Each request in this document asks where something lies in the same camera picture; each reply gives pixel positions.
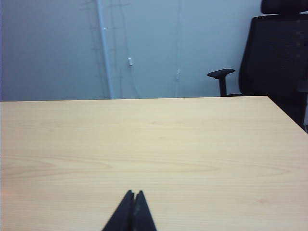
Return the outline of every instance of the black object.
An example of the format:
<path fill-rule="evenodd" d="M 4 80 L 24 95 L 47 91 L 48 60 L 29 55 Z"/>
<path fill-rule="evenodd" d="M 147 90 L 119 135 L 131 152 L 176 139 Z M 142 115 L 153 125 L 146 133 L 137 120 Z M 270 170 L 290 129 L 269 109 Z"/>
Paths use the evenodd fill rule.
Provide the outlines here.
<path fill-rule="evenodd" d="M 134 193 L 129 190 L 103 231 L 156 231 L 143 192 L 134 200 Z"/>
<path fill-rule="evenodd" d="M 242 95 L 267 95 L 303 128 L 308 94 L 308 0 L 263 0 L 263 13 L 255 17 L 239 72 Z M 219 79 L 221 96 L 227 95 L 225 78 L 232 69 L 208 73 Z"/>

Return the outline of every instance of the wall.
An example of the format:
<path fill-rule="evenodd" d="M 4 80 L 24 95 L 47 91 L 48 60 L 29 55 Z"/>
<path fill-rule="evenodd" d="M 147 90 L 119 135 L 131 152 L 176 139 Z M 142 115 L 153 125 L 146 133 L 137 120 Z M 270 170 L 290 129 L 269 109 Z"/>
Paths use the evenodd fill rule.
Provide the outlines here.
<path fill-rule="evenodd" d="M 250 20 L 261 15 L 261 0 L 103 2 L 114 83 L 124 98 L 136 97 L 134 85 L 142 98 L 219 95 L 217 81 L 206 73 L 239 70 Z M 239 92 L 237 73 L 228 77 L 228 93 Z M 131 83 L 122 93 L 120 80 Z"/>
<path fill-rule="evenodd" d="M 1 1 L 2 101 L 109 98 L 95 3 L 86 2 Z"/>

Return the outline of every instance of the cable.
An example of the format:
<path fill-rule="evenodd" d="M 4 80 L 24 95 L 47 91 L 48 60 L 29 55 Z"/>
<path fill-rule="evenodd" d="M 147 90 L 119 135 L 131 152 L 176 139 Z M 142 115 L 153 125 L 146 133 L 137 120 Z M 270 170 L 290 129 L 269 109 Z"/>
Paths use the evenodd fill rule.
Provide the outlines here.
<path fill-rule="evenodd" d="M 177 13 L 177 53 L 176 53 L 176 69 L 177 75 L 175 78 L 175 97 L 177 98 L 179 95 L 179 82 L 180 82 L 180 36 L 181 36 L 181 26 L 182 26 L 182 0 L 178 0 L 178 13 Z"/>
<path fill-rule="evenodd" d="M 123 29 L 124 29 L 124 39 L 125 39 L 126 53 L 127 53 L 128 58 L 130 58 L 130 52 L 129 52 L 129 47 L 128 47 L 128 37 L 127 37 L 127 26 L 126 26 L 126 20 L 125 20 L 123 7 L 122 7 L 122 5 L 123 5 L 122 0 L 119 0 L 119 5 L 120 5 L 120 11 L 121 11 L 121 17 L 122 17 L 122 23 L 123 23 Z M 132 80 L 137 98 L 140 98 L 140 94 L 139 94 L 139 91 L 137 89 L 134 76 L 133 76 L 131 71 L 129 72 L 129 74 L 130 74 L 130 78 Z"/>

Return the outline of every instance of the vertical pipe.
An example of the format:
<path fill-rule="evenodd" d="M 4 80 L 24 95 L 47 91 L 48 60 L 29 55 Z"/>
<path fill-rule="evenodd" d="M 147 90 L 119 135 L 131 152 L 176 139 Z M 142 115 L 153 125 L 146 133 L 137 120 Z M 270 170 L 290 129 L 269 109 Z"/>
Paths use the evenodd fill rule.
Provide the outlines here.
<path fill-rule="evenodd" d="M 97 8 L 97 15 L 98 15 L 98 21 L 101 31 L 101 43 L 102 43 L 102 50 L 103 50 L 103 57 L 104 57 L 104 63 L 105 63 L 105 70 L 106 70 L 106 76 L 107 76 L 107 84 L 109 89 L 109 96 L 110 99 L 115 98 L 114 89 L 112 85 L 111 80 L 111 71 L 110 71 L 110 65 L 109 65 L 109 58 L 108 58 L 108 47 L 106 42 L 106 35 L 104 30 L 104 20 L 103 20 L 103 5 L 101 0 L 96 0 L 96 8 Z"/>

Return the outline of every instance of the wood grain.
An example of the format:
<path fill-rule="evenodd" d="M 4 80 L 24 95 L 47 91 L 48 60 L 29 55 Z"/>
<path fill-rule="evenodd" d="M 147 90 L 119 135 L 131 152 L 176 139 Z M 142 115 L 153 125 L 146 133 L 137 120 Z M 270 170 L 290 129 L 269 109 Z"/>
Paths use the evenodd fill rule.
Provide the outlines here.
<path fill-rule="evenodd" d="M 267 97 L 1 103 L 1 230 L 307 231 L 308 136 Z"/>

